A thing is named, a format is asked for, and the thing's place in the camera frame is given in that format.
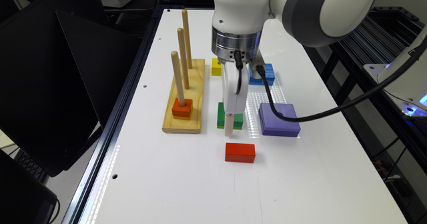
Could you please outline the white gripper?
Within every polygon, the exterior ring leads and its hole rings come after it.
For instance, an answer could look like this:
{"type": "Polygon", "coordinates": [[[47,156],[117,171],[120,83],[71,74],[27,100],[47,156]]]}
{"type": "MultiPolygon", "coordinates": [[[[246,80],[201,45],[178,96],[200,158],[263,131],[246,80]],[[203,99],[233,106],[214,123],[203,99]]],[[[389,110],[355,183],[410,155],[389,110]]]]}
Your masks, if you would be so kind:
{"type": "Polygon", "coordinates": [[[224,111],[224,131],[226,137],[231,137],[234,130],[234,114],[243,113],[246,108],[248,95],[248,70],[246,65],[242,68],[240,92],[237,94],[239,83],[239,70],[233,61],[226,61],[222,67],[222,90],[224,111]]]}

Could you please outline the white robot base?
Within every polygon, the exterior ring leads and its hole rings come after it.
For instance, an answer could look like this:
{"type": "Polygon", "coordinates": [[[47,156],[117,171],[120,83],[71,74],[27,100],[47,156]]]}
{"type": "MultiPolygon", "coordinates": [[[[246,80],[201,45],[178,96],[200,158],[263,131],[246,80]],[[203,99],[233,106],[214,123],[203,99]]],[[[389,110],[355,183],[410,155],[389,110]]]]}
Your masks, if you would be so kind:
{"type": "MultiPolygon", "coordinates": [[[[411,45],[406,47],[395,60],[389,64],[367,64],[363,68],[376,83],[381,83],[407,61],[416,48],[426,39],[426,27],[415,38],[411,45]]],[[[385,88],[386,94],[406,117],[426,117],[426,51],[420,56],[411,68],[397,80],[385,88]]]]}

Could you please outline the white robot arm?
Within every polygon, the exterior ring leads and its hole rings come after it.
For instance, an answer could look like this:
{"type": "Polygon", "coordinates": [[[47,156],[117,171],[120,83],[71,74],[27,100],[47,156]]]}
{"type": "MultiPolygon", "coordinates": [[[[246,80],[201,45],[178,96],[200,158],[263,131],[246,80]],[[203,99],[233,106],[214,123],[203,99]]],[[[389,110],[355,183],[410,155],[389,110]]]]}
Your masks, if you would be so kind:
{"type": "Polygon", "coordinates": [[[264,23],[278,20],[306,47],[333,44],[367,16],[374,0],[214,0],[211,50],[222,64],[225,134],[246,108],[249,75],[259,53],[264,23]]]}

